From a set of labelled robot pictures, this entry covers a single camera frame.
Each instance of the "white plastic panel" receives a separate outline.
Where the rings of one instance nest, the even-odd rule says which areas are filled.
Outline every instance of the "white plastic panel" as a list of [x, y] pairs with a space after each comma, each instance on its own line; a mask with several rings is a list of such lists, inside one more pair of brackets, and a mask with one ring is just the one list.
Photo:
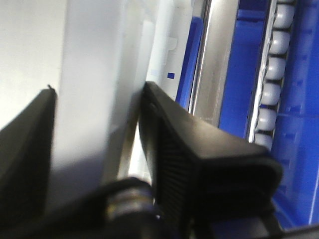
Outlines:
[[[157, 3], [156, 31], [147, 81], [156, 82], [173, 100], [175, 100], [194, 1], [158, 0]], [[202, 1], [198, 1], [197, 8], [202, 7], [202, 4]], [[168, 73], [174, 73], [174, 79], [168, 78]], [[138, 128], [134, 139], [129, 175], [151, 182], [140, 142]]]
[[69, 0], [47, 210], [116, 180], [153, 43], [149, 14], [142, 0]]
[[40, 90], [58, 89], [67, 0], [0, 0], [0, 130]]

